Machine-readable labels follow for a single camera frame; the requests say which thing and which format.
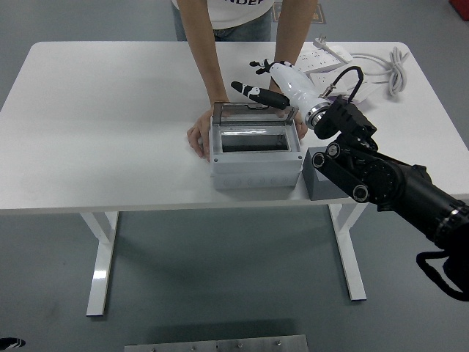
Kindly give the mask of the person's left hand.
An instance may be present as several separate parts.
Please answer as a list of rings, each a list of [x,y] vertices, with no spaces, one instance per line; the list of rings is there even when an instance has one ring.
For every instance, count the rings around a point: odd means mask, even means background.
[[[294,118],[294,124],[295,124],[295,129],[297,131],[298,139],[302,140],[307,134],[309,129],[300,117]]]

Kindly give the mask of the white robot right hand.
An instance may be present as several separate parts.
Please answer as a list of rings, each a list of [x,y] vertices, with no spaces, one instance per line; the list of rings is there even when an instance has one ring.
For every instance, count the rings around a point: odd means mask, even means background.
[[[281,90],[277,93],[268,89],[250,86],[233,81],[231,87],[254,102],[276,109],[285,110],[291,106],[305,117],[313,118],[324,114],[330,107],[330,101],[320,97],[311,80],[305,73],[289,62],[251,62],[250,66],[259,67],[256,74],[269,73]]]

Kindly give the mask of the person's right hand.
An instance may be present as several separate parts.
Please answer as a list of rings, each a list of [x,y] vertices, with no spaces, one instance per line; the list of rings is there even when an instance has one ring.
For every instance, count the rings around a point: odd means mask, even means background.
[[[206,110],[187,131],[187,140],[192,150],[206,161],[210,160],[210,121],[213,106]]]

